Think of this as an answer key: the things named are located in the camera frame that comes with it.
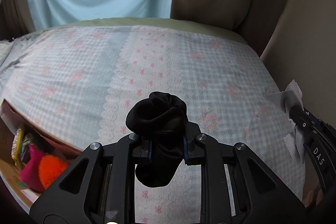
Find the person's right hand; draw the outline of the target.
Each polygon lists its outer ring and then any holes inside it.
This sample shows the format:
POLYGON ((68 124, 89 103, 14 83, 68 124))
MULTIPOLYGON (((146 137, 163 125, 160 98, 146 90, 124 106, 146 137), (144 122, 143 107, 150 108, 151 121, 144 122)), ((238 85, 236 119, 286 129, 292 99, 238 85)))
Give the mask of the person's right hand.
POLYGON ((314 188, 312 188, 306 198, 303 200, 303 204, 305 207, 308 207, 309 205, 311 205, 314 201, 317 202, 317 196, 319 194, 319 192, 321 191, 321 185, 319 180, 316 181, 314 188))

